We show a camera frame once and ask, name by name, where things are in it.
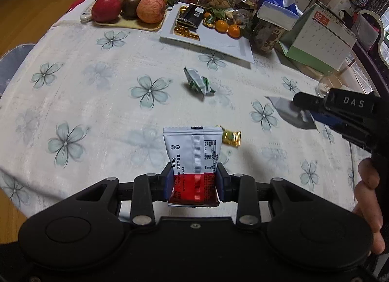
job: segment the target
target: apple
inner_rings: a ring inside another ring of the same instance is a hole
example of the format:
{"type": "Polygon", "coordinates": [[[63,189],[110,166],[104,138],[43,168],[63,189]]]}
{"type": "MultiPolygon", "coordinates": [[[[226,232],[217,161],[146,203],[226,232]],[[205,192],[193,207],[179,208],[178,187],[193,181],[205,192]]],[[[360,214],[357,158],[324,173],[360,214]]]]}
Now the apple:
{"type": "Polygon", "coordinates": [[[97,0],[92,7],[92,18],[96,22],[109,22],[115,20],[120,11],[120,0],[97,0]]]}

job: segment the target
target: tissue box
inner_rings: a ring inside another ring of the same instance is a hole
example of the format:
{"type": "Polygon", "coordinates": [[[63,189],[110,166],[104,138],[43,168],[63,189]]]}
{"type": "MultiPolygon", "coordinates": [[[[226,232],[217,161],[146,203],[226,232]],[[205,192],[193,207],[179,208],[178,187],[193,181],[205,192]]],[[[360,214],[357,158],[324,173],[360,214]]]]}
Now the tissue box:
{"type": "Polygon", "coordinates": [[[336,16],[315,4],[284,33],[280,45],[286,57],[325,74],[339,71],[356,40],[336,16]]]}
{"type": "Polygon", "coordinates": [[[287,31],[293,28],[299,17],[294,0],[257,0],[256,17],[273,23],[287,31]]]}

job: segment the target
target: white tablecloth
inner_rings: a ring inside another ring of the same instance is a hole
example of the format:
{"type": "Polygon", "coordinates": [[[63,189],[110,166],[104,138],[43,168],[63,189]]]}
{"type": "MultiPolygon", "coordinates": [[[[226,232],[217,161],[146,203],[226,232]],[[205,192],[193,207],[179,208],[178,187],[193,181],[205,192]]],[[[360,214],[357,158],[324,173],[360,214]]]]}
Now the white tablecloth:
{"type": "MultiPolygon", "coordinates": [[[[91,1],[50,28],[0,100],[0,187],[25,215],[106,177],[129,182],[161,172],[168,162],[163,127],[200,125],[242,131],[238,149],[222,146],[220,161],[230,173],[259,182],[284,177],[354,206],[349,143],[321,123],[311,130],[291,125],[276,104],[298,90],[315,94],[316,81],[257,54],[248,64],[161,41],[159,32],[81,24],[91,1]],[[215,96],[202,101],[189,91],[185,66],[208,77],[215,96]]],[[[121,216],[129,208],[123,204],[121,216]]],[[[154,209],[157,218],[234,216],[236,204],[185,209],[155,202],[154,209]]]]}

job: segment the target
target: screw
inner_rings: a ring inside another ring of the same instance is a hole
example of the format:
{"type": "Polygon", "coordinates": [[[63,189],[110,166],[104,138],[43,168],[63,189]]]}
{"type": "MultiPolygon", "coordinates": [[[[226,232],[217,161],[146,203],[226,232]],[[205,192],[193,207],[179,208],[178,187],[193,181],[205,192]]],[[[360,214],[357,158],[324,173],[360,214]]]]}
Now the screw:
{"type": "Polygon", "coordinates": [[[138,215],[132,219],[132,222],[136,225],[148,225],[151,223],[151,217],[147,215],[138,215]]]}
{"type": "Polygon", "coordinates": [[[239,218],[239,221],[245,225],[255,225],[259,222],[259,219],[254,215],[243,215],[239,218]]]}
{"type": "Polygon", "coordinates": [[[199,229],[200,227],[201,227],[200,224],[197,224],[197,223],[192,223],[192,224],[191,224],[191,228],[193,228],[194,230],[197,230],[197,229],[199,229]]]}

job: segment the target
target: white tray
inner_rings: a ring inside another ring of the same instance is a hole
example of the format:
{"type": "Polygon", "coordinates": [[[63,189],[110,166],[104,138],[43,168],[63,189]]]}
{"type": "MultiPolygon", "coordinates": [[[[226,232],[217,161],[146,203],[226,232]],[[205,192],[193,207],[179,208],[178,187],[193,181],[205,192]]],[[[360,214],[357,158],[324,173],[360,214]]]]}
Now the white tray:
{"type": "Polygon", "coordinates": [[[180,35],[175,35],[173,30],[176,27],[174,21],[179,16],[179,11],[181,6],[188,6],[179,2],[175,4],[171,10],[169,16],[166,18],[162,30],[161,37],[172,40],[179,40],[182,42],[195,44],[202,46],[204,48],[209,48],[214,51],[218,51],[232,57],[239,58],[244,61],[253,63],[252,51],[250,47],[250,42],[247,38],[241,37],[239,39],[233,39],[227,33],[219,33],[215,29],[209,29],[200,23],[200,26],[197,28],[196,33],[200,36],[200,41],[190,39],[188,37],[183,37],[180,35]]]}

